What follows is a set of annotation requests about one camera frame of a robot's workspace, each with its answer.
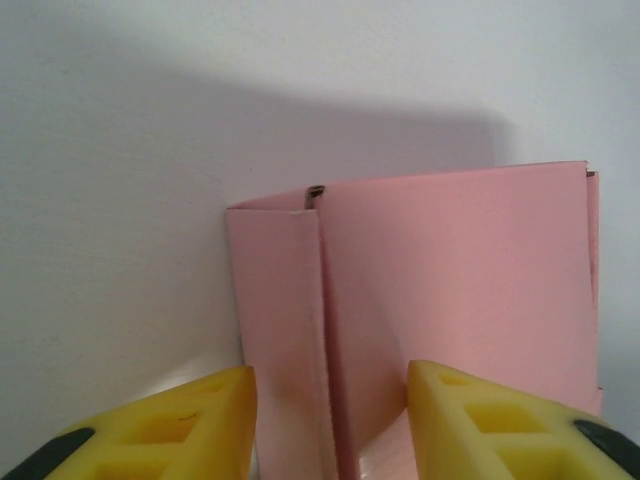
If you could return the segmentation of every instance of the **yellow plastic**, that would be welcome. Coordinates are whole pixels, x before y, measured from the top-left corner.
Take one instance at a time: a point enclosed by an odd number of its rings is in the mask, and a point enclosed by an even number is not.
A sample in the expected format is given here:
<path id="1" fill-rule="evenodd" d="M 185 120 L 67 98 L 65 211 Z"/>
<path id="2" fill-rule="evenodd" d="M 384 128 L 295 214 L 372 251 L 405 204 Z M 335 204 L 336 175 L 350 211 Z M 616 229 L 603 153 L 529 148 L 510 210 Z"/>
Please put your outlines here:
<path id="1" fill-rule="evenodd" d="M 224 370 L 62 432 L 96 430 L 47 480 L 246 480 L 255 420 L 253 369 Z"/>
<path id="2" fill-rule="evenodd" d="M 443 365 L 409 365 L 420 480 L 630 480 L 572 422 L 602 420 Z"/>

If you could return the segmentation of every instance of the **black tip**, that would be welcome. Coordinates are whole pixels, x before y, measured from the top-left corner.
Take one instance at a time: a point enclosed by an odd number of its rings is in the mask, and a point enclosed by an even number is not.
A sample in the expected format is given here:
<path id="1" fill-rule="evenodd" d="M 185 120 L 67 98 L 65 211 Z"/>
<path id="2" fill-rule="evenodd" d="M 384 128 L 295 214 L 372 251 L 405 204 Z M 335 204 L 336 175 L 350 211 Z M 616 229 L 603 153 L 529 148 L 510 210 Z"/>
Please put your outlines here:
<path id="1" fill-rule="evenodd" d="M 640 447 L 620 432 L 589 420 L 575 420 L 573 424 L 596 447 L 620 468 L 640 480 Z"/>
<path id="2" fill-rule="evenodd" d="M 93 428 L 79 428 L 50 440 L 2 477 L 2 480 L 44 480 L 94 433 L 96 431 Z"/>

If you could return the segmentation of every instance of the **folded pink paper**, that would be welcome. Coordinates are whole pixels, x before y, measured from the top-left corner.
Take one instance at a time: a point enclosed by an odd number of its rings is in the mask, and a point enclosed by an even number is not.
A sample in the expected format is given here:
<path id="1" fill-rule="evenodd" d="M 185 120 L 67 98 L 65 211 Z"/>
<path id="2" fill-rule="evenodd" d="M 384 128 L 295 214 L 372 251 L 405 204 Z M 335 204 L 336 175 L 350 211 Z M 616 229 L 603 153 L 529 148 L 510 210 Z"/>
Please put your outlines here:
<path id="1" fill-rule="evenodd" d="M 415 480 L 414 358 L 597 413 L 597 181 L 539 164 L 230 209 L 263 480 Z"/>

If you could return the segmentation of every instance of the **pink flap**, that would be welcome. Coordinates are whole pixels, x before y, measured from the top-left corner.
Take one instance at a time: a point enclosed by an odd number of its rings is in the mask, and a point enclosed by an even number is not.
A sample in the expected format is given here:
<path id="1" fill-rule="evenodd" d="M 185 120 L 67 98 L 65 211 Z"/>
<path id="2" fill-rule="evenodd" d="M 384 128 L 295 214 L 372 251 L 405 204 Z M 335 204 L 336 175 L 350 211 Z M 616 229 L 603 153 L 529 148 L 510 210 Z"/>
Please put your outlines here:
<path id="1" fill-rule="evenodd" d="M 539 164 L 230 210 L 262 479 L 335 479 L 337 462 L 345 480 L 415 480 L 414 358 L 599 412 L 597 182 L 581 162 Z"/>
<path id="2" fill-rule="evenodd" d="M 261 478 L 337 479 L 316 212 L 232 209 L 227 225 Z"/>
<path id="3" fill-rule="evenodd" d="M 335 434 L 361 475 L 415 478 L 391 468 L 409 461 L 410 359 L 592 407 L 588 205 L 584 163 L 327 187 L 317 209 L 340 352 L 330 362 L 343 372 Z"/>

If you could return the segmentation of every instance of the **white surface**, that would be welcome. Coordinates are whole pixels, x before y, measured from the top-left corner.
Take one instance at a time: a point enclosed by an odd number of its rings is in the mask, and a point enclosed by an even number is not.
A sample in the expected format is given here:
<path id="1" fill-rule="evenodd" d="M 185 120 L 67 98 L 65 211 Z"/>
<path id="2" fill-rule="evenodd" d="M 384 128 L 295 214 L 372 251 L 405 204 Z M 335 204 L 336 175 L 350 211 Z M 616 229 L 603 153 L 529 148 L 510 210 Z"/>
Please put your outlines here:
<path id="1" fill-rule="evenodd" d="M 226 205 L 540 160 L 602 172 L 605 416 L 640 440 L 639 22 L 635 0 L 4 0 L 0 471 L 239 361 Z"/>

